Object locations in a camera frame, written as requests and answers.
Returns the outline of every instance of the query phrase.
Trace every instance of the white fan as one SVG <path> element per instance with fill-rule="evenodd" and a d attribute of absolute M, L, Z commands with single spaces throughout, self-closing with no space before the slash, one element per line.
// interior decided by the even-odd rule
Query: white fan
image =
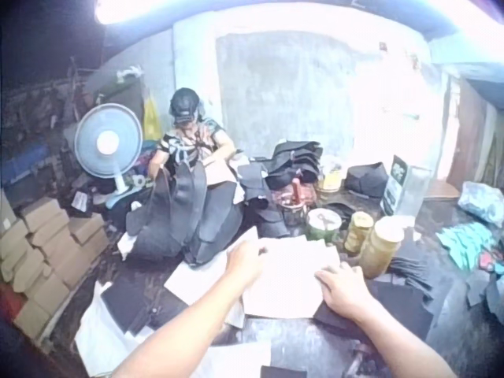
<path fill-rule="evenodd" d="M 97 106 L 80 121 L 75 137 L 77 160 L 91 175 L 116 181 L 116 191 L 107 200 L 107 208 L 112 209 L 118 200 L 140 190 L 126 186 L 123 173 L 138 159 L 142 141 L 138 118 L 119 104 Z"/>

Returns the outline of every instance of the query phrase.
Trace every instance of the worktable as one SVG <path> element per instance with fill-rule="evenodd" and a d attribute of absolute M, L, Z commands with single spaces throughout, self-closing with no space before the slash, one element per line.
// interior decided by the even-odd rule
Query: worktable
<path fill-rule="evenodd" d="M 380 206 L 377 200 L 356 197 L 340 192 L 334 201 L 343 202 L 363 210 L 378 219 Z M 450 260 L 439 244 L 435 233 L 444 227 L 476 221 L 457 207 L 455 200 L 425 201 L 417 217 L 415 230 L 422 234 L 417 242 L 423 259 L 435 277 L 430 306 L 437 308 L 428 334 L 427 343 L 438 351 L 460 376 L 501 376 L 504 371 L 504 327 L 491 314 L 484 303 L 470 310 L 466 304 L 467 272 L 462 272 Z M 336 244 L 343 250 L 341 240 Z M 96 280 L 106 282 L 118 275 L 128 275 L 142 285 L 146 297 L 154 301 L 156 313 L 153 322 L 162 325 L 178 314 L 185 304 L 171 295 L 163 284 L 177 267 L 180 258 L 162 265 L 122 262 L 119 254 L 107 250 L 101 261 L 85 279 L 61 315 L 51 334 L 51 357 L 71 375 L 86 376 L 73 337 L 80 318 L 91 302 Z M 306 370 L 308 377 L 340 377 L 352 359 L 352 340 L 333 335 L 311 320 L 246 319 L 243 330 L 224 325 L 215 344 L 271 341 L 272 366 Z"/>

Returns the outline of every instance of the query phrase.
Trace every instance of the cardboard box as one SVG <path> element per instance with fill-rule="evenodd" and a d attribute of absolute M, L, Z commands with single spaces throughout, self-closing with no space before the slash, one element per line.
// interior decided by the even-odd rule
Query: cardboard box
<path fill-rule="evenodd" d="M 49 315 L 54 315 L 69 293 L 63 281 L 53 273 L 33 294 L 33 300 Z"/>
<path fill-rule="evenodd" d="M 28 234 L 28 229 L 21 219 L 16 220 L 13 226 L 0 239 L 0 256 L 5 260 L 15 249 L 20 240 Z"/>
<path fill-rule="evenodd" d="M 3 189 L 0 191 L 0 235 L 6 233 L 16 221 L 13 208 L 7 200 L 6 193 Z"/>
<path fill-rule="evenodd" d="M 44 256 L 36 248 L 27 250 L 26 259 L 14 274 L 13 289 L 16 293 L 24 293 L 42 272 Z"/>
<path fill-rule="evenodd" d="M 70 236 L 69 228 L 63 227 L 52 238 L 50 238 L 47 243 L 41 246 L 40 250 L 48 259 L 53 254 L 56 254 L 59 250 L 63 248 L 69 248 L 69 245 L 73 247 L 73 244 L 76 244 L 76 242 Z"/>
<path fill-rule="evenodd" d="M 67 287 L 73 289 L 86 274 L 89 266 L 90 262 L 82 248 L 78 246 L 76 249 L 68 251 L 61 262 L 54 266 L 54 271 Z"/>
<path fill-rule="evenodd" d="M 54 244 L 54 248 L 50 255 L 46 257 L 49 265 L 53 268 L 60 265 L 69 253 L 79 248 L 79 244 L 71 237 L 70 232 L 60 232 L 54 238 L 50 241 L 50 243 Z"/>
<path fill-rule="evenodd" d="M 21 260 L 26 254 L 27 250 L 32 250 L 32 246 L 25 239 L 21 239 L 17 242 L 17 245 L 13 248 L 13 251 L 7 256 L 7 258 L 2 261 L 2 277 L 5 282 L 10 282 L 14 278 L 14 273 L 16 265 L 20 265 Z"/>
<path fill-rule="evenodd" d="M 91 218 L 70 218 L 69 230 L 72 236 L 82 246 L 96 233 L 104 222 L 100 214 L 93 213 Z"/>
<path fill-rule="evenodd" d="M 47 282 L 49 277 L 53 274 L 53 269 L 48 264 L 43 264 L 42 272 L 40 272 L 39 277 L 35 282 L 24 292 L 24 295 L 28 299 L 33 299 L 35 294 L 40 290 L 40 288 Z"/>
<path fill-rule="evenodd" d="M 61 210 L 31 236 L 30 243 L 33 246 L 43 246 L 69 222 L 66 211 Z"/>
<path fill-rule="evenodd" d="M 30 232 L 41 228 L 49 219 L 61 211 L 59 203 L 54 198 L 44 197 L 21 210 L 21 217 Z"/>
<path fill-rule="evenodd" d="M 14 324 L 30 339 L 36 339 L 49 320 L 49 314 L 35 301 L 28 300 L 14 319 Z"/>
<path fill-rule="evenodd" d="M 109 238 L 107 238 L 105 230 L 100 228 L 82 248 L 89 262 L 93 262 L 108 246 Z"/>

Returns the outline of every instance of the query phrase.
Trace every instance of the yellow jar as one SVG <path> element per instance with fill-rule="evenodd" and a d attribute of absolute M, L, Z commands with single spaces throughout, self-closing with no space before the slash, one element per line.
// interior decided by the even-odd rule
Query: yellow jar
<path fill-rule="evenodd" d="M 362 244 L 374 223 L 371 216 L 363 211 L 357 211 L 352 215 L 344 243 L 345 250 L 350 256 L 361 252 Z"/>
<path fill-rule="evenodd" d="M 378 220 L 362 244 L 359 265 L 368 279 L 385 273 L 404 240 L 404 230 L 392 218 Z"/>

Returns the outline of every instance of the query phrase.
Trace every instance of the jar lid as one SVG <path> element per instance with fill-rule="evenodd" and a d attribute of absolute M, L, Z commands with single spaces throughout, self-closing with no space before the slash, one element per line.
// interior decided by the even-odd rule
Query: jar lid
<path fill-rule="evenodd" d="M 404 240 L 404 230 L 393 217 L 383 217 L 375 223 L 375 233 L 386 242 L 399 243 Z"/>
<path fill-rule="evenodd" d="M 352 215 L 352 222 L 359 228 L 371 228 L 375 223 L 372 217 L 363 211 L 354 213 L 354 215 Z"/>
<path fill-rule="evenodd" d="M 338 213 L 329 209 L 311 210 L 308 213 L 307 221 L 312 228 L 323 231 L 338 230 L 342 224 Z"/>

